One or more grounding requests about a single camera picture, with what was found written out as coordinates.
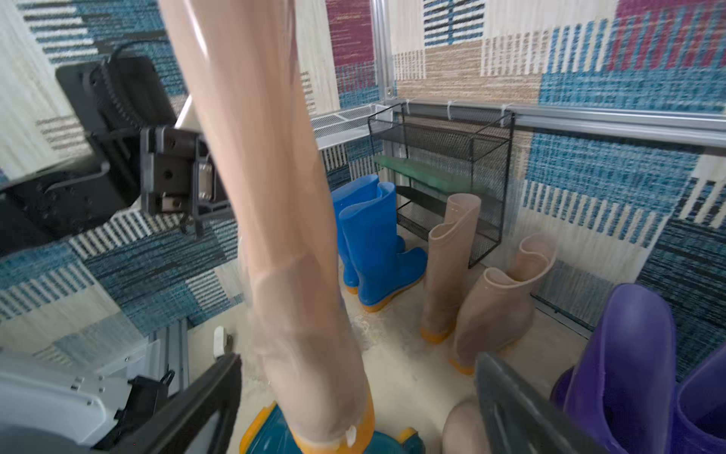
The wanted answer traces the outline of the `beige boot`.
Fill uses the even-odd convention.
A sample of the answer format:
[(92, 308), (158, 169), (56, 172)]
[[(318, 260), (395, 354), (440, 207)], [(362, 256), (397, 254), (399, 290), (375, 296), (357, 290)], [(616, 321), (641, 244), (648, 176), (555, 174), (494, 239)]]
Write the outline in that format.
[(456, 319), (450, 363), (461, 373), (475, 371), (476, 356), (496, 352), (520, 339), (534, 317), (533, 291), (553, 268), (557, 244), (551, 236), (523, 238), (508, 270), (487, 268), (464, 299)]
[(338, 283), (337, 229), (291, 1), (160, 5), (238, 225), (255, 347), (305, 453), (361, 453), (374, 405)]
[(464, 299), (463, 279), (476, 235), (481, 200), (474, 194), (448, 197), (444, 221), (428, 234), (425, 300), (420, 321), (422, 338), (444, 341), (456, 326)]
[(448, 414), (442, 430), (442, 453), (491, 453), (480, 406), (473, 398), (459, 402)]

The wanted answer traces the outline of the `beige boot front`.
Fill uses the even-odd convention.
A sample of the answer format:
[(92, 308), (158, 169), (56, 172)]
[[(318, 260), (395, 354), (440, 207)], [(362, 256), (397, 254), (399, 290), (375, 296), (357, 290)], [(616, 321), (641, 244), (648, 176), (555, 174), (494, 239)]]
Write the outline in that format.
[(305, 453), (361, 453), (374, 405), (338, 283), (337, 229), (291, 1), (160, 5), (238, 225), (255, 347)]

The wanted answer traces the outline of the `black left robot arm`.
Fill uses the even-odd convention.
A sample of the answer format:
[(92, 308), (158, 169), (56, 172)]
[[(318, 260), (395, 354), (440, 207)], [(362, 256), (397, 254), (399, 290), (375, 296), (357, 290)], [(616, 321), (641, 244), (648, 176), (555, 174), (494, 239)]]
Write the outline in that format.
[(124, 53), (134, 45), (57, 69), (91, 152), (2, 185), (2, 255), (86, 233), (135, 202), (180, 216), (197, 238), (206, 221), (233, 217), (203, 134), (175, 127), (151, 59)]

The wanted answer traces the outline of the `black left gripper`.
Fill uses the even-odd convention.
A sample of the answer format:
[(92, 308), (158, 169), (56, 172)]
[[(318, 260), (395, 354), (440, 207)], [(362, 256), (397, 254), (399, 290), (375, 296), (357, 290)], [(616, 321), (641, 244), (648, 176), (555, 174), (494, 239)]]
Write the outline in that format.
[(140, 134), (141, 206), (189, 221), (230, 219), (233, 208), (200, 132), (168, 126)]

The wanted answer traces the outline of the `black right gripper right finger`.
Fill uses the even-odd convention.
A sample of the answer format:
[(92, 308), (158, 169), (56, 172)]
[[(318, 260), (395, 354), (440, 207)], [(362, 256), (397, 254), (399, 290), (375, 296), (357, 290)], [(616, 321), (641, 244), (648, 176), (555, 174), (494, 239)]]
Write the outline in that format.
[(604, 453), (498, 355), (480, 353), (476, 393), (493, 453)]

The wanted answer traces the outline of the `beige boot back right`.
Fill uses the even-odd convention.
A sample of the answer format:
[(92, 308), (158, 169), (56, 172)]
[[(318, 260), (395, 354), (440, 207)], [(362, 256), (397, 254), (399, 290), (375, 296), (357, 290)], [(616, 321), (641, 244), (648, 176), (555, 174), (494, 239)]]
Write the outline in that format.
[(534, 317), (533, 291), (553, 268), (557, 244), (551, 236), (523, 238), (508, 270), (487, 268), (464, 299), (456, 319), (450, 363), (461, 373), (475, 371), (476, 356), (496, 352), (520, 339)]

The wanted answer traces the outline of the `beige boot lying in pile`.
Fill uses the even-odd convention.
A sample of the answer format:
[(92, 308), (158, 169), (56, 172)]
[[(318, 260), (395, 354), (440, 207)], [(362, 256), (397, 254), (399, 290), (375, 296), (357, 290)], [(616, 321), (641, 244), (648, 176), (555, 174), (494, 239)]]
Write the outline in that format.
[(448, 414), (442, 430), (442, 453), (491, 453), (480, 406), (473, 398), (459, 402)]

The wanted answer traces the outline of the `blue boot from pile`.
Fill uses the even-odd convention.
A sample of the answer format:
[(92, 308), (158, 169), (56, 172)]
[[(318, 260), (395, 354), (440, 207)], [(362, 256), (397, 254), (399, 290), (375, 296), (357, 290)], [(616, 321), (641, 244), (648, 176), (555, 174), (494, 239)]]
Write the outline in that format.
[(350, 243), (359, 278), (358, 298), (368, 312), (385, 308), (398, 293), (418, 284), (427, 268), (421, 248), (398, 250), (396, 185), (379, 183), (376, 196), (355, 208)]

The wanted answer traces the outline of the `green pad on shelf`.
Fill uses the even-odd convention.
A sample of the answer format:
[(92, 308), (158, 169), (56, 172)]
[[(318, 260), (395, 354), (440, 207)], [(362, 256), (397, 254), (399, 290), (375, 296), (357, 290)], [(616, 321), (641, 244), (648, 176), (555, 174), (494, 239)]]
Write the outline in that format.
[(486, 187), (486, 185), (472, 185), (469, 177), (455, 175), (425, 163), (386, 155), (377, 155), (374, 157), (374, 162), (379, 166), (383, 166), (383, 168), (388, 168), (406, 177), (410, 177), (440, 192), (493, 194), (491, 187)]

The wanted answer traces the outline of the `small grey eraser block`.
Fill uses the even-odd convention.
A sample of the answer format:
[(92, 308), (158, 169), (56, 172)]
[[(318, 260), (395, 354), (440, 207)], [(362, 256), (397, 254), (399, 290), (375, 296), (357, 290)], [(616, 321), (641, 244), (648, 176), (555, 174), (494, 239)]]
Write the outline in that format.
[(213, 336), (213, 357), (220, 359), (232, 351), (233, 336), (225, 327), (216, 327)]

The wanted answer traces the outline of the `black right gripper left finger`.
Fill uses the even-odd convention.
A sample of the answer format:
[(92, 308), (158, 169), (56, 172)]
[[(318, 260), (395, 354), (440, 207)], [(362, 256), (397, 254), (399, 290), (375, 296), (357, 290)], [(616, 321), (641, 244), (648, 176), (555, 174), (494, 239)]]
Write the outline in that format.
[(218, 359), (113, 453), (224, 453), (234, 432), (242, 391), (242, 359)]

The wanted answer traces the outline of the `beige boot back left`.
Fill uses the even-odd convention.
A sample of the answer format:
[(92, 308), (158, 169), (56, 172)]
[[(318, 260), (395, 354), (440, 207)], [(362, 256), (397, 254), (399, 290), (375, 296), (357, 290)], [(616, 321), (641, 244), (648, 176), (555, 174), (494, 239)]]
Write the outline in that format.
[(420, 321), (422, 338), (444, 341), (456, 326), (464, 299), (463, 279), (476, 235), (481, 200), (474, 194), (448, 197), (444, 221), (428, 234), (425, 300)]

